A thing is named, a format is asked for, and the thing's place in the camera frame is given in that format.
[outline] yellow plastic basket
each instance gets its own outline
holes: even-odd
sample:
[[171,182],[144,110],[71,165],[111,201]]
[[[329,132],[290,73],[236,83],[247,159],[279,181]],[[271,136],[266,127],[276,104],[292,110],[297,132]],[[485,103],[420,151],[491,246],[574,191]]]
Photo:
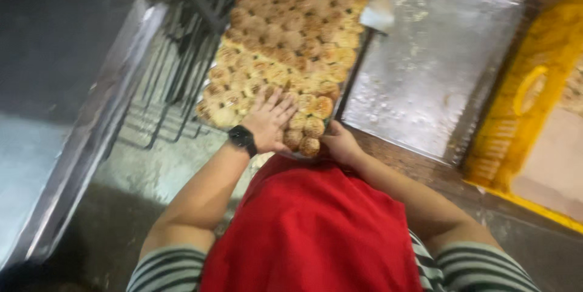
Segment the yellow plastic basket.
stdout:
[[583,233],[583,223],[515,196],[520,172],[583,49],[583,0],[562,0],[532,24],[466,161],[465,181]]

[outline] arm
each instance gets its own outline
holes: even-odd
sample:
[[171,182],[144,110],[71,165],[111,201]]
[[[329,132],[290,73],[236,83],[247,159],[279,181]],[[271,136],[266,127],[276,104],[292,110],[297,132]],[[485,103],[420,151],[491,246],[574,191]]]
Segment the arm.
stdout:
[[409,227],[432,254],[456,241],[486,243],[501,249],[488,229],[449,200],[363,152],[339,122],[333,121],[331,128],[331,134],[322,137],[331,156],[352,167],[374,189],[402,202]]
[[[295,113],[290,97],[279,105],[277,90],[265,102],[262,90],[241,124],[252,132],[258,153],[288,151],[276,141],[280,127]],[[249,164],[249,154],[227,141],[186,183],[151,228],[140,258],[167,245],[189,243],[208,251],[215,242],[214,229],[222,220],[237,181]]]

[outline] metal rack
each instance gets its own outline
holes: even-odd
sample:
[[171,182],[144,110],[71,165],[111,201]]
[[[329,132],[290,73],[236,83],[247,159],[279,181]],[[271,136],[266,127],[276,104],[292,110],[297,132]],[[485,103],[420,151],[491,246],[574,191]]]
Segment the metal rack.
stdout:
[[193,108],[233,4],[170,1],[142,63],[145,73],[118,128],[118,141],[149,150],[158,139],[176,143],[183,136],[196,139],[216,131],[195,122]]

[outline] baking tray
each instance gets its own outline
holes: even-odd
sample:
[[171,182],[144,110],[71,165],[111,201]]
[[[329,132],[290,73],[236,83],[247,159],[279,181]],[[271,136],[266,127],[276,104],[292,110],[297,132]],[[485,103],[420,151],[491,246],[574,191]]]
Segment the baking tray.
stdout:
[[523,0],[392,0],[395,27],[371,37],[342,120],[459,165],[512,37]]
[[[342,103],[344,97],[345,97],[345,93],[348,90],[348,87],[350,85],[350,81],[353,80],[354,75],[357,72],[357,68],[358,68],[358,63],[360,62],[361,58],[362,58],[362,51],[365,48],[364,46],[366,45],[366,39],[367,37],[370,35],[370,28],[364,26],[364,31],[360,34],[360,38],[359,38],[359,46],[354,49],[354,51],[356,52],[356,60],[354,62],[354,65],[349,69],[348,75],[346,77],[346,80],[342,83],[339,83],[339,89],[340,89],[340,95],[338,97],[338,99],[335,101],[334,103],[334,109],[332,111],[332,115],[324,120],[324,124],[326,126],[326,129],[328,128],[329,122],[330,122],[330,118],[335,118],[337,117],[338,111],[340,110],[340,104]],[[219,49],[222,46],[222,43],[219,44],[219,46],[217,47],[217,49]],[[209,67],[209,70],[212,69],[213,67],[216,66],[216,61],[213,59],[212,64]],[[210,84],[210,80],[208,79],[208,70],[205,72],[204,76],[202,77],[202,80],[200,82],[200,85],[196,91],[196,103],[200,102],[203,100],[203,95],[201,93],[202,90],[205,89],[205,87]],[[230,128],[219,128],[214,126],[213,124],[200,119],[198,116],[194,117],[194,120],[197,121],[199,124],[204,124],[205,126],[208,126],[210,128],[212,128],[215,131],[222,131],[222,132],[228,132]],[[297,158],[304,158],[304,159],[310,159],[307,157],[304,157],[302,155],[300,155],[299,153],[294,153],[294,156]]]

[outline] striped shirt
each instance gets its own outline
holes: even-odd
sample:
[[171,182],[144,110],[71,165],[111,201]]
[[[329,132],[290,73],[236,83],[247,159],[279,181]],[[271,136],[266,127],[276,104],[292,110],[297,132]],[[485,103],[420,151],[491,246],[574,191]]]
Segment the striped shirt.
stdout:
[[[433,259],[421,240],[410,235],[424,291],[540,292],[514,259],[491,245],[450,243]],[[205,257],[189,245],[151,251],[138,263],[127,292],[196,291]]]

